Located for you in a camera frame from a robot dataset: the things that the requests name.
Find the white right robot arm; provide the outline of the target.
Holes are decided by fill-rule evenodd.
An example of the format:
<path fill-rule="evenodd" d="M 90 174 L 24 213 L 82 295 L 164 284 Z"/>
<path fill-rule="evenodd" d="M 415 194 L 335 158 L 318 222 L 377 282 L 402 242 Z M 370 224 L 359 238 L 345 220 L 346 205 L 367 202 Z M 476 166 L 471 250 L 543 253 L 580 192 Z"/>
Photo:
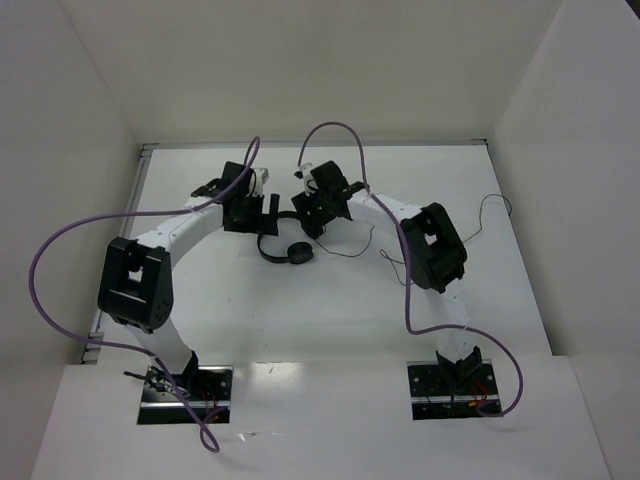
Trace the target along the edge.
<path fill-rule="evenodd" d="M 355 193 L 300 193 L 293 197 L 306 234 L 316 239 L 332 220 L 344 218 L 395 233 L 405 266 L 405 328 L 412 336 L 444 330 L 438 338 L 438 379 L 451 394 L 460 394 L 474 380 L 481 354 L 468 340 L 470 317 L 462 299 L 461 280 L 468 255 L 445 208 L 419 207 L 365 189 Z M 411 292 L 425 292 L 436 324 L 416 329 L 411 319 Z"/>

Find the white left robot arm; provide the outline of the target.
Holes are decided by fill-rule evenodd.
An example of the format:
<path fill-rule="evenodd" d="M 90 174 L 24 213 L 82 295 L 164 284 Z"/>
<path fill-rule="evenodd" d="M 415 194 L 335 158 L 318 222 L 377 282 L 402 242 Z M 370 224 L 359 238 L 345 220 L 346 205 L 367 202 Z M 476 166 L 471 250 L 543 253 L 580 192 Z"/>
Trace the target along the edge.
<path fill-rule="evenodd" d="M 269 199 L 241 185 L 229 193 L 211 186 L 196 189 L 184 207 L 166 211 L 167 220 L 130 239 L 113 239 L 106 251 L 98 307 L 136 338 L 155 366 L 147 382 L 166 386 L 179 398 L 195 395 L 207 384 L 194 350 L 171 320 L 172 271 L 196 245 L 223 229 L 234 233 L 276 235 L 280 196 Z"/>

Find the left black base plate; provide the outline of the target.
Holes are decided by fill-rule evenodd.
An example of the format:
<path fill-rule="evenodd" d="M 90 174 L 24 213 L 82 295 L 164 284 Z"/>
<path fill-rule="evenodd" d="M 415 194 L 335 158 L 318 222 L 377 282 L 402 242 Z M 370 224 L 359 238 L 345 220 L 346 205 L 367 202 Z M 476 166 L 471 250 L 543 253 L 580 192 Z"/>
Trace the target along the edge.
<path fill-rule="evenodd" d="M 143 383 L 137 420 L 139 425 L 194 423 L 162 371 L 151 366 L 145 374 L 130 371 L 124 371 L 123 374 Z M 176 382 L 178 390 L 199 419 L 208 424 L 229 422 L 232 367 L 203 366 L 199 369 L 194 386 L 187 387 L 179 378 L 176 378 Z"/>

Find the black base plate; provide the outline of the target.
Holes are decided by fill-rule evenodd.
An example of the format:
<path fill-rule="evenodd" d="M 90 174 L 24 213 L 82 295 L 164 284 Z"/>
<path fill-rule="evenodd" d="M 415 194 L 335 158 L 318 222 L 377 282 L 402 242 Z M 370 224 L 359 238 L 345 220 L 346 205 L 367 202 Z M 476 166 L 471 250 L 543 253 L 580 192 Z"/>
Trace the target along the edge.
<path fill-rule="evenodd" d="M 489 361 L 453 392 L 437 363 L 409 363 L 407 374 L 414 421 L 480 418 L 482 413 L 489 416 L 502 413 L 494 369 Z"/>
<path fill-rule="evenodd" d="M 162 371 L 151 366 L 145 374 L 130 371 L 124 371 L 123 374 L 143 383 L 137 420 L 139 425 L 194 423 Z M 176 378 L 176 382 L 178 390 L 199 419 L 208 424 L 229 422 L 232 367 L 203 366 L 199 369 L 194 386 L 187 387 L 179 378 Z"/>

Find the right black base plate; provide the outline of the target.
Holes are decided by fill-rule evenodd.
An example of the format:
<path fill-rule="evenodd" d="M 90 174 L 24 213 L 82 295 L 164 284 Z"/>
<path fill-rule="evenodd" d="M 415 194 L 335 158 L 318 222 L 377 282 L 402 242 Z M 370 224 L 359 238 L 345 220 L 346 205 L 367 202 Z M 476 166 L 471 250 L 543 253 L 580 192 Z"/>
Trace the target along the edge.
<path fill-rule="evenodd" d="M 502 413 L 494 369 L 489 361 L 453 392 L 437 363 L 409 363 L 407 374 L 414 421 L 480 418 L 482 413 L 489 416 Z"/>

